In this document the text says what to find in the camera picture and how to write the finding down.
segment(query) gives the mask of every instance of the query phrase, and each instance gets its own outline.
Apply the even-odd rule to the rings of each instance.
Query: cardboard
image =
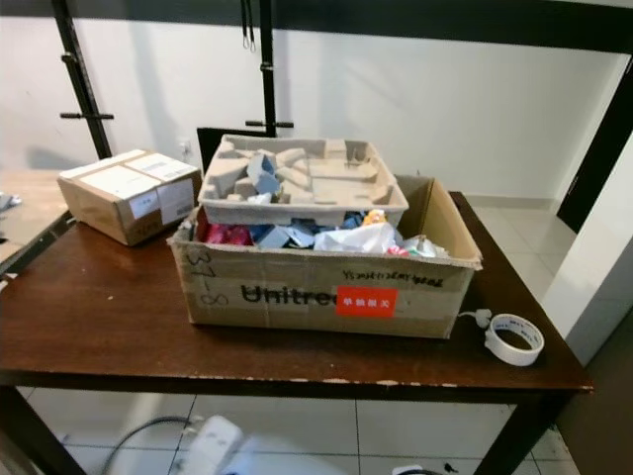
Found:
[[[252,191],[242,183],[278,196],[273,203],[252,203]],[[302,218],[340,226],[348,211],[381,208],[397,226],[407,208],[396,177],[371,143],[230,135],[222,137],[199,199],[209,222],[232,225],[290,225]]]
[[[57,184],[77,221],[134,245],[191,212],[202,175],[168,156],[132,150],[62,171]]]
[[[201,209],[168,240],[194,324],[448,338],[481,254],[432,178],[399,178],[399,231],[450,258],[203,244]]]

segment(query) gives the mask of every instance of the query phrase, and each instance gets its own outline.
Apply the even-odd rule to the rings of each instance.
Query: open cardboard box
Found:
[[[439,181],[398,177],[399,231],[450,258],[258,249],[197,241],[202,208],[168,240],[194,324],[448,338],[481,254]]]

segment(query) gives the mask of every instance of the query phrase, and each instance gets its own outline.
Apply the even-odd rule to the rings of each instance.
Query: small wooden table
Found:
[[[592,383],[464,197],[453,197],[485,266],[463,308],[533,322],[545,335],[533,366],[497,360],[471,318],[448,340],[195,327],[168,234],[128,248],[78,225],[2,293],[0,429],[45,473],[74,475],[83,472],[13,386],[514,403],[476,472],[510,475]]]
[[[22,204],[0,214],[0,275],[21,258],[35,256],[67,228],[68,207],[57,186],[57,170],[0,172],[0,191],[20,195]]]

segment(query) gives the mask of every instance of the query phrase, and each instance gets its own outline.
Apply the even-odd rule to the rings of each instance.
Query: wall outlet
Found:
[[[191,161],[191,141],[186,137],[178,138],[178,150],[180,151],[180,159],[185,163],[189,163]]]

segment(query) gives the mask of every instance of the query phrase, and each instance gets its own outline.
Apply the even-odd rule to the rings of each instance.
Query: black cable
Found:
[[[239,10],[241,13],[241,45],[248,49],[248,33],[246,31],[246,0],[239,0]]]
[[[250,0],[246,0],[246,11],[248,12],[248,29],[250,30],[250,50],[255,51],[255,34],[253,33],[253,11],[250,8]]]
[[[142,426],[139,426],[139,427],[135,428],[134,430],[128,432],[119,441],[119,443],[117,443],[117,445],[115,445],[115,447],[111,450],[110,454],[108,455],[108,458],[106,459],[105,463],[103,464],[103,468],[101,469],[101,475],[108,475],[108,471],[110,470],[110,466],[112,465],[112,462],[114,461],[115,456],[117,455],[117,452],[121,449],[123,444],[128,441],[128,439],[130,439],[132,436],[134,436],[137,433],[139,433],[141,430],[144,430],[144,429],[149,428],[151,426],[155,426],[157,424],[184,423],[186,425],[189,422],[190,422],[189,419],[183,418],[183,417],[180,417],[180,416],[165,416],[165,417],[162,417],[162,418],[156,418],[156,419],[149,420],[145,424],[143,424]]]

